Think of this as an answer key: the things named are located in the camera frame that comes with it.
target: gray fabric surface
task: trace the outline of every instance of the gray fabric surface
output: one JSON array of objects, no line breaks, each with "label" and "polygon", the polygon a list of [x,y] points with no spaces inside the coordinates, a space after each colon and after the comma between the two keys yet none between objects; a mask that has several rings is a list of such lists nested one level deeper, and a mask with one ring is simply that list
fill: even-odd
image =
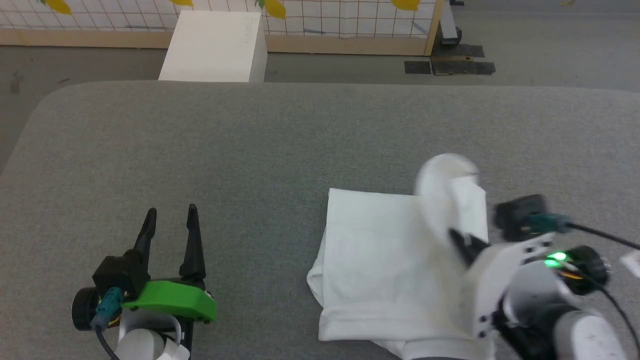
[{"label": "gray fabric surface", "polygon": [[[488,206],[530,193],[552,210],[635,240],[640,95],[567,88],[112,82],[43,100],[0,177],[3,359],[104,359],[69,318],[108,254],[158,209],[154,277],[177,275],[198,205],[220,319],[198,325],[194,359],[393,359],[367,341],[317,340],[305,276],[329,187],[411,193],[442,152],[479,167]],[[492,229],[493,241],[498,241]],[[639,323],[621,245],[597,247],[610,289]],[[601,295],[589,297],[632,342]],[[114,343],[115,331],[107,339]],[[500,347],[499,359],[514,358]]]}]

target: wooden baseboard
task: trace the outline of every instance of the wooden baseboard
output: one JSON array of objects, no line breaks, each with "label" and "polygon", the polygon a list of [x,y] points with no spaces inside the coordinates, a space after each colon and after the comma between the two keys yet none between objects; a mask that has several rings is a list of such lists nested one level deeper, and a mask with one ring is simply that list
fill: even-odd
[{"label": "wooden baseboard", "polygon": [[271,53],[424,55],[425,38],[337,38],[267,35]]},{"label": "wooden baseboard", "polygon": [[[166,49],[173,33],[0,29],[0,45],[134,47]],[[337,38],[267,35],[271,53],[413,55],[431,54],[425,38]]]},{"label": "wooden baseboard", "polygon": [[2,29],[0,45],[166,49],[172,35],[173,33]]}]

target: white block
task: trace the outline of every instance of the white block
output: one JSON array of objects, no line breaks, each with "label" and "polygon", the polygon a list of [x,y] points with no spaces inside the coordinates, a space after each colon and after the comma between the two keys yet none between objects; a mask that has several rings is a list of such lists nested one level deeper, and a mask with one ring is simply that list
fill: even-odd
[{"label": "white block", "polygon": [[159,80],[263,82],[262,22],[257,12],[180,12]]}]

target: yellow lemon print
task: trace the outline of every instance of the yellow lemon print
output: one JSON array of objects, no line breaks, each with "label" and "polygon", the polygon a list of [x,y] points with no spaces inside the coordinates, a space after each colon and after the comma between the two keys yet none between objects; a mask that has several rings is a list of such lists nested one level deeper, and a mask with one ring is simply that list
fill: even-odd
[{"label": "yellow lemon print", "polygon": [[420,0],[391,0],[391,3],[400,10],[416,12],[418,11]]},{"label": "yellow lemon print", "polygon": [[284,5],[278,0],[264,0],[264,8],[269,15],[277,17],[278,19],[287,17],[287,9],[285,9]]},{"label": "yellow lemon print", "polygon": [[170,1],[176,5],[193,7],[192,0],[170,0]]},{"label": "yellow lemon print", "polygon": [[47,5],[59,13],[71,15],[71,8],[65,3],[65,0],[47,0]]}]

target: folded white towel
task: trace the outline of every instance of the folded white towel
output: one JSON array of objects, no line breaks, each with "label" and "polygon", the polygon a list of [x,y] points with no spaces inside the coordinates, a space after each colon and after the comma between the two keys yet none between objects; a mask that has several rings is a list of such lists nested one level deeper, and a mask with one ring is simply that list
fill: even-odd
[{"label": "folded white towel", "polygon": [[453,227],[487,239],[476,167],[443,154],[420,171],[416,195],[330,189],[326,228],[307,275],[318,303],[318,338],[371,340],[398,357],[493,357],[490,338],[460,330],[456,308],[465,269]]}]

